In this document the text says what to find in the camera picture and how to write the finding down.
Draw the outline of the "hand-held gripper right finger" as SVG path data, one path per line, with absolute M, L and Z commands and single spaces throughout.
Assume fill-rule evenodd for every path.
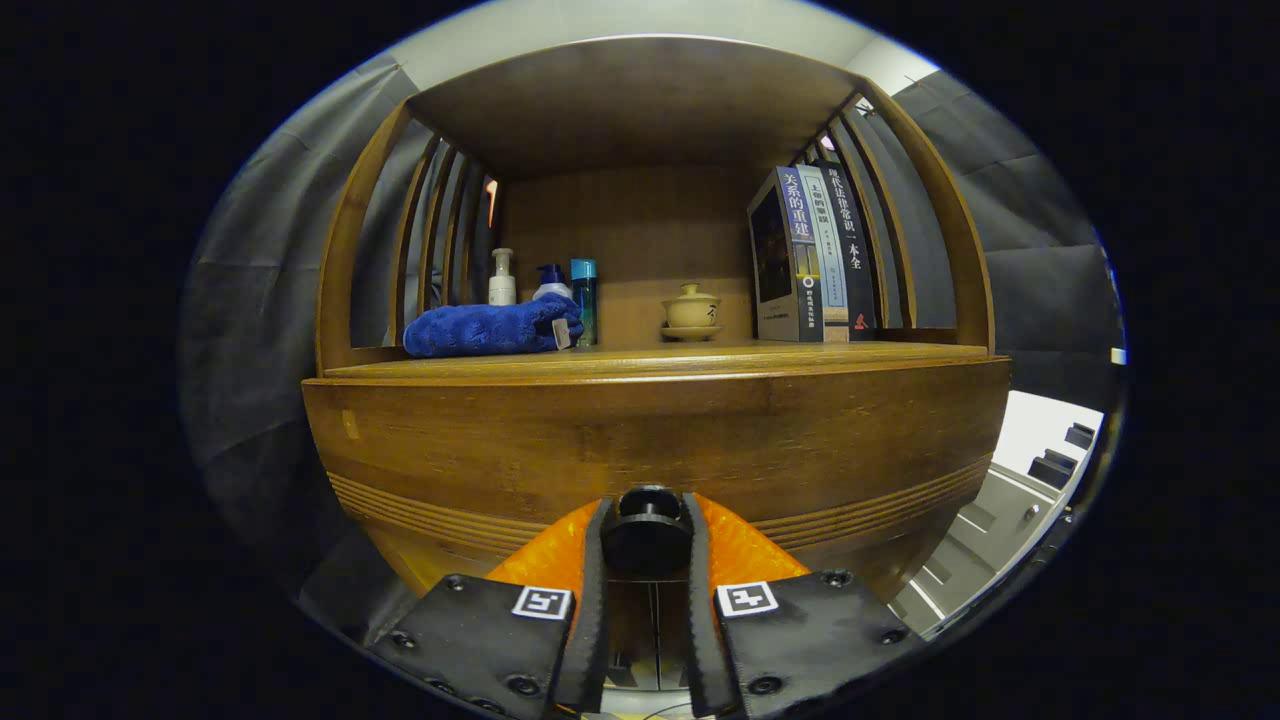
M 692 711 L 818 719 L 910 667 L 925 641 L 852 571 L 812 570 L 736 512 L 686 493 Z

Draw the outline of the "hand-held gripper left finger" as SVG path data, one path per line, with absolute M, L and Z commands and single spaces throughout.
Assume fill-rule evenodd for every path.
M 372 652 L 477 717 L 598 711 L 609 646 L 602 530 L 611 510 L 608 498 L 573 510 L 485 577 L 443 577 Z

